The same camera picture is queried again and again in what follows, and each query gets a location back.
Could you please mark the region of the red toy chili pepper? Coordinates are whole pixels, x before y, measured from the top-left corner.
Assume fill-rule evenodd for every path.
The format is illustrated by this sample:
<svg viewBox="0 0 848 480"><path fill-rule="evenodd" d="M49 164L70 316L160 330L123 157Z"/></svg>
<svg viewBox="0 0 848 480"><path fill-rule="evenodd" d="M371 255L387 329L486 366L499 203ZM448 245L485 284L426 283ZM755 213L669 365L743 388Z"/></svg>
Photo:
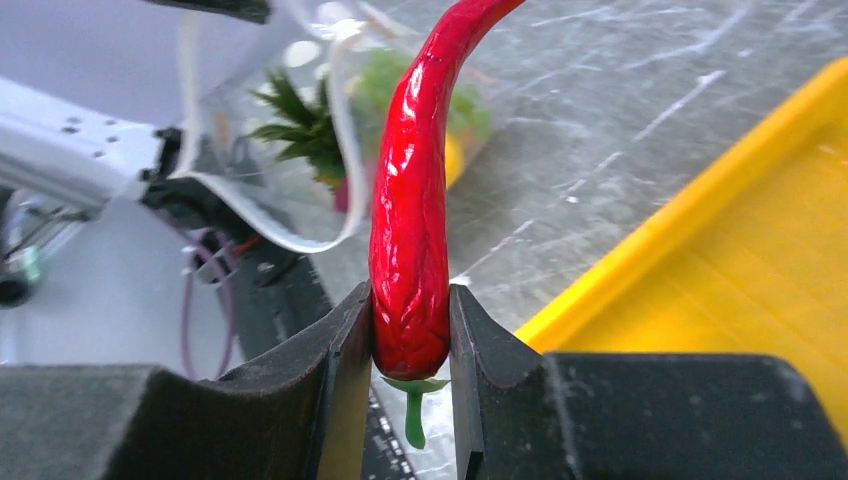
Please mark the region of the red toy chili pepper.
<svg viewBox="0 0 848 480"><path fill-rule="evenodd" d="M372 357L406 395L405 436L426 445L422 404L446 386L450 281L445 136L468 56L516 1L458 1L435 24L389 102L373 186L369 240Z"/></svg>

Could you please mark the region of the orange toy pineapple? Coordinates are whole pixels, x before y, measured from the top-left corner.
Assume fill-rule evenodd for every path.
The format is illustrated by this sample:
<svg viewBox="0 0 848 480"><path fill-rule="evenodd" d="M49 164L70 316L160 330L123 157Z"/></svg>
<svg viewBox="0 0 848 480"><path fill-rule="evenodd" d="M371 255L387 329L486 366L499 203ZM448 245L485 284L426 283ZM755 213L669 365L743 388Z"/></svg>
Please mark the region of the orange toy pineapple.
<svg viewBox="0 0 848 480"><path fill-rule="evenodd" d="M307 102L284 69L268 69L264 75L270 91L250 94L271 107L278 121L265 122L248 136L266 144L285 142L287 146L275 154L276 161L304 158L313 168L313 180L337 191L345 181L346 168L330 112L328 78L319 79L315 99Z"/></svg>

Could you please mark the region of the clear zip top bag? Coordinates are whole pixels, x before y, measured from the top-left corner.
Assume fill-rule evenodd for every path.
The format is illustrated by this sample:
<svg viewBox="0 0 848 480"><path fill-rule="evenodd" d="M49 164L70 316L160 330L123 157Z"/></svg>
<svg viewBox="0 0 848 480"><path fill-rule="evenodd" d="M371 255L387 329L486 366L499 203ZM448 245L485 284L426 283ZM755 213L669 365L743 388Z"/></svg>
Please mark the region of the clear zip top bag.
<svg viewBox="0 0 848 480"><path fill-rule="evenodd" d="M425 35L366 1L183 1L174 169L271 242L329 250L367 227L383 126Z"/></svg>

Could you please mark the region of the yellow plastic tray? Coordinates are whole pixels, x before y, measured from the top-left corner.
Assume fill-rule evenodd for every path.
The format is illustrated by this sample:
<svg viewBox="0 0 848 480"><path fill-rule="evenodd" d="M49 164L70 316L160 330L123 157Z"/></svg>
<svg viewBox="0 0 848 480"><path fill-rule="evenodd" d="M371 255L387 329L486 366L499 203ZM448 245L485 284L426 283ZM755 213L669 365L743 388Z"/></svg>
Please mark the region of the yellow plastic tray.
<svg viewBox="0 0 848 480"><path fill-rule="evenodd" d="M791 363L847 431L847 62L727 150L517 331L539 352Z"/></svg>

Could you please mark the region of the yellow toy lemon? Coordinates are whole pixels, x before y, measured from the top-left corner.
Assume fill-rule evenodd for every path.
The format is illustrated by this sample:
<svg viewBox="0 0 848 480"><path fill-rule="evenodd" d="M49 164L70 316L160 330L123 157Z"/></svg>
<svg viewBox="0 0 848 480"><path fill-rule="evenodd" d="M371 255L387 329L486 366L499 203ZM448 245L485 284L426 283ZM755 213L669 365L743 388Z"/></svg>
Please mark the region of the yellow toy lemon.
<svg viewBox="0 0 848 480"><path fill-rule="evenodd" d="M444 160L446 188L449 189L463 174L466 166L462 142L451 133L445 136Z"/></svg>

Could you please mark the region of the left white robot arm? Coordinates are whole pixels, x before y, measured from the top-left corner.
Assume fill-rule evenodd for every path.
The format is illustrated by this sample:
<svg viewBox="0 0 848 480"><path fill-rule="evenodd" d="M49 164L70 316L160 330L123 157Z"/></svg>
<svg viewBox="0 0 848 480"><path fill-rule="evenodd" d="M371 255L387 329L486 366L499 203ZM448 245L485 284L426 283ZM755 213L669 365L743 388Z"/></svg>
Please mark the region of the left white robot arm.
<svg viewBox="0 0 848 480"><path fill-rule="evenodd" d="M268 22L269 1L5 1L1 181L97 215L141 194L158 127L182 128Z"/></svg>

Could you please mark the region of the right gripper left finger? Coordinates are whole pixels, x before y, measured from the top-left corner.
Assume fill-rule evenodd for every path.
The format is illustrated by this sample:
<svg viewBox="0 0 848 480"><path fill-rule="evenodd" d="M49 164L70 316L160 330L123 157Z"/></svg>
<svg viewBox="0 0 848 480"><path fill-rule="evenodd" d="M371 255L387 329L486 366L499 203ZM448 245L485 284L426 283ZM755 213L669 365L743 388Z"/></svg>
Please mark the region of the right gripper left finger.
<svg viewBox="0 0 848 480"><path fill-rule="evenodd" d="M356 479L370 286L216 381L154 365L1 371L5 479Z"/></svg>

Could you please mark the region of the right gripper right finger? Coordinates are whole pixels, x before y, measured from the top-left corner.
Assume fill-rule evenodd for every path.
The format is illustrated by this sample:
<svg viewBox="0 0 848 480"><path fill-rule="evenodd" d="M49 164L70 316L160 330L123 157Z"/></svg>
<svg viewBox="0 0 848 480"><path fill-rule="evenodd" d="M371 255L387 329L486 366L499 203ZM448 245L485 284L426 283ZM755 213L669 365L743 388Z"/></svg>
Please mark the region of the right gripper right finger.
<svg viewBox="0 0 848 480"><path fill-rule="evenodd" d="M843 479L806 380L748 354L539 354L450 297L461 479Z"/></svg>

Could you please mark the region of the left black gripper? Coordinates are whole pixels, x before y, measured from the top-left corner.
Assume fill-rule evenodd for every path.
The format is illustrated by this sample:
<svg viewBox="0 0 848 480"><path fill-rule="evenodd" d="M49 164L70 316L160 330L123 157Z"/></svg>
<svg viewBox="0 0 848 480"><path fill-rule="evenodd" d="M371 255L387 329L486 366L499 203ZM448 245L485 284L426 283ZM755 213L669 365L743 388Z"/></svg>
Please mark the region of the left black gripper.
<svg viewBox="0 0 848 480"><path fill-rule="evenodd" d="M266 24L272 14L271 3L267 0L147 0L147 2L188 11L224 15L259 25Z"/></svg>

